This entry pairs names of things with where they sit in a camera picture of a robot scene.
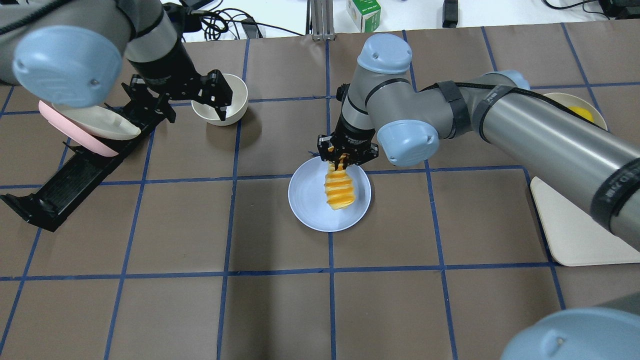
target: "yellow food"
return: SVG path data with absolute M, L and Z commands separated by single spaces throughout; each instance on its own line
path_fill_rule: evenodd
M 353 188 L 353 179 L 347 175 L 347 170 L 340 159 L 338 169 L 329 161 L 329 171 L 324 177 L 324 193 L 326 194 L 326 203 L 332 209 L 344 209 L 356 200 L 355 189 Z
M 590 122 L 593 122 L 593 115 L 591 114 L 591 112 L 585 108 L 581 108 L 580 106 L 569 106 L 569 110 L 573 111 L 574 113 L 580 115 L 581 117 L 584 117 L 585 119 L 589 120 Z

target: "green box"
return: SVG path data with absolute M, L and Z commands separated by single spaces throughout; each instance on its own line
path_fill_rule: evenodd
M 361 33 L 372 33 L 380 25 L 382 7 L 376 0 L 347 0 L 347 12 Z

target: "light blue cap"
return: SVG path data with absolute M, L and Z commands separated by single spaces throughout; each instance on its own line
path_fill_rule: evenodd
M 513 83 L 518 88 L 521 88 L 521 89 L 524 89 L 524 90 L 531 90 L 531 85 L 524 78 L 522 73 L 520 73 L 519 71 L 516 71 L 516 70 L 503 70 L 503 71 L 488 72 L 485 75 L 487 75 L 487 74 L 500 74 L 500 75 L 506 76 L 507 78 L 509 78 L 509 80 L 513 81 Z
M 516 335 L 501 360 L 632 360 L 640 316 L 604 307 L 557 312 Z
M 15 49 L 13 73 L 34 95 L 86 108 L 105 100 L 122 68 L 120 51 L 104 36 L 77 26 L 35 30 Z
M 404 74 L 409 70 L 411 47 L 391 34 L 375 34 L 367 39 L 358 56 L 358 65 L 380 74 Z
M 430 158 L 440 140 L 438 131 L 419 120 L 397 120 L 378 130 L 378 141 L 391 164 L 410 167 Z

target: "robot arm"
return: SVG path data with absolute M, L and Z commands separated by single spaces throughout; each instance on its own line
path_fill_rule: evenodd
M 29 20 L 34 13 L 45 13 Z M 159 0 L 55 0 L 0 11 L 0 80 L 56 104 L 100 104 L 124 55 L 160 101 L 196 100 L 221 120 L 232 91 L 219 70 L 195 70 Z
M 389 162 L 411 166 L 433 155 L 440 139 L 473 129 L 640 250 L 640 147 L 524 90 L 528 83 L 513 71 L 415 92 L 404 77 L 411 57 L 394 35 L 366 41 L 346 94 L 338 96 L 335 132 L 318 138 L 323 160 L 375 158 L 377 131 Z

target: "white floor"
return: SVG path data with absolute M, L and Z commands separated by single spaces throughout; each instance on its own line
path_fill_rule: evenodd
M 204 9 L 220 3 L 214 0 Z M 218 9 L 238 8 L 251 14 L 257 22 L 280 26 L 298 33 L 305 32 L 307 0 L 222 0 Z M 565 6 L 578 0 L 548 0 Z M 163 0 L 164 3 L 177 0 Z M 333 0 L 333 20 L 336 33 L 356 33 L 358 28 L 346 12 L 347 0 Z M 377 31 L 437 29 L 442 27 L 443 0 L 378 0 L 382 7 L 381 24 Z M 597 1 L 585 5 L 589 11 L 602 11 Z M 548 24 L 606 20 L 599 14 L 586 13 L 580 6 L 567 10 L 553 10 L 542 0 L 459 0 L 458 27 L 501 26 L 516 24 Z M 260 27 L 265 37 L 293 36 L 290 33 Z M 203 41 L 200 33 L 185 34 L 187 41 Z M 234 38 L 230 33 L 222 39 Z

